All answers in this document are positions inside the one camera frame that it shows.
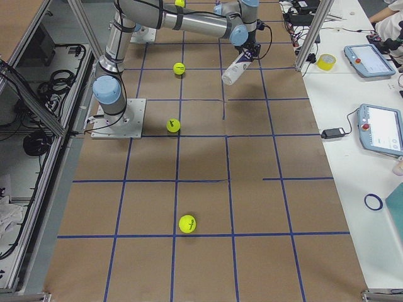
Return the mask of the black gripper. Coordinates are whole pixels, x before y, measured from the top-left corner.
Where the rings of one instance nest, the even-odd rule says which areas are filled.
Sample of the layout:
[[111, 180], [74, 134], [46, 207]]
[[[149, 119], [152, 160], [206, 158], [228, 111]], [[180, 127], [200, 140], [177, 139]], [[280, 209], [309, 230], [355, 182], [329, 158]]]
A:
[[256, 60], [259, 58], [261, 45], [256, 42], [256, 31], [264, 30], [264, 23], [258, 18], [252, 25], [252, 30], [248, 32], [248, 37], [245, 43], [241, 46], [236, 46], [239, 54], [247, 53], [247, 58]]

